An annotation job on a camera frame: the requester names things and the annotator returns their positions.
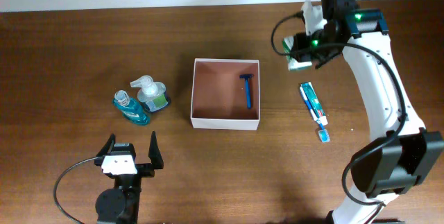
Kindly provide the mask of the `clear pump soap bottle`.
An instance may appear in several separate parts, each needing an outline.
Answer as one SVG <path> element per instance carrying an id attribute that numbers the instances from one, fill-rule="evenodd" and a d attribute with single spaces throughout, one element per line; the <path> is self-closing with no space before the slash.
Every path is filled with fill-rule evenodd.
<path id="1" fill-rule="evenodd" d="M 164 83 L 155 82 L 151 76 L 142 76 L 130 82 L 130 86 L 132 88 L 139 88 L 137 100 L 147 112 L 158 112 L 171 103 Z"/>

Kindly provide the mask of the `green white soap packet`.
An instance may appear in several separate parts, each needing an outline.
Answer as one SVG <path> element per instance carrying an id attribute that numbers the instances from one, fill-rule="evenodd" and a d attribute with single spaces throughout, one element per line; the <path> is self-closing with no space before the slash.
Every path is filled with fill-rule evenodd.
<path id="1" fill-rule="evenodd" d="M 282 45 L 284 48 L 284 52 L 289 53 L 294 45 L 294 37 L 291 36 L 285 37 L 282 40 Z M 302 70 L 312 66 L 311 61 L 298 62 L 295 58 L 292 58 L 290 55 L 287 55 L 286 59 L 289 71 Z"/>

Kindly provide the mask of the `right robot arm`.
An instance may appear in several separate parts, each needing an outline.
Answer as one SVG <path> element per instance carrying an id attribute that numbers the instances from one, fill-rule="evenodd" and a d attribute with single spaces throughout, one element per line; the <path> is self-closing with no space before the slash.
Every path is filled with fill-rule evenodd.
<path id="1" fill-rule="evenodd" d="M 342 55 L 364 102 L 370 143 L 343 171 L 353 184 L 328 223 L 371 223 L 392 200 L 423 183 L 443 152 L 443 138 L 430 132 L 413 109 L 396 69 L 382 12 L 356 0 L 306 1 L 297 17 L 305 31 L 294 37 L 289 65 L 321 67 Z"/>

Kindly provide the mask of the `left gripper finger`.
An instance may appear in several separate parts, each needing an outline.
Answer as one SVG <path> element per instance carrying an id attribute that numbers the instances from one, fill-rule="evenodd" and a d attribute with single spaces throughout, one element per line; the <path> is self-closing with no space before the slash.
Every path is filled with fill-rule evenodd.
<path id="1" fill-rule="evenodd" d="M 102 147 L 102 149 L 97 153 L 97 157 L 103 157 L 105 155 L 107 155 L 110 150 L 112 149 L 112 147 L 115 144 L 115 134 L 111 134 L 110 137 L 108 138 L 108 140 L 106 141 L 105 145 Z"/>
<path id="2" fill-rule="evenodd" d="M 151 164 L 154 169 L 163 169 L 164 161 L 157 143 L 157 136 L 155 131 L 151 134 L 150 146 L 148 151 L 148 157 L 151 160 Z"/>

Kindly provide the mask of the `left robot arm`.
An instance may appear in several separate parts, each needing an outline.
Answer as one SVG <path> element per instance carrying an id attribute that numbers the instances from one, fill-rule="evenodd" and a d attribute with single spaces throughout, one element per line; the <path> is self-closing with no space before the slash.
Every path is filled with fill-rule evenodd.
<path id="1" fill-rule="evenodd" d="M 95 165 L 114 180 L 114 186 L 103 191 L 95 203 L 98 223 L 136 223 L 143 178 L 152 178 L 156 170 L 164 168 L 155 132 L 151 134 L 149 163 L 136 163 L 135 147 L 131 143 L 118 144 L 115 135 L 96 155 Z"/>

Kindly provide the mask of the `blue white toothbrush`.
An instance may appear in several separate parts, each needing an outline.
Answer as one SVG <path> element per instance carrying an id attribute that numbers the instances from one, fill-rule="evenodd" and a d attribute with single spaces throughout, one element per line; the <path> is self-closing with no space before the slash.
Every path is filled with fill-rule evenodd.
<path id="1" fill-rule="evenodd" d="M 318 136 L 319 139 L 323 142 L 323 143 L 327 143 L 330 141 L 330 136 L 328 134 L 327 129 L 325 128 L 325 126 L 322 126 L 320 123 L 316 124 L 319 126 L 319 131 L 318 131 Z"/>

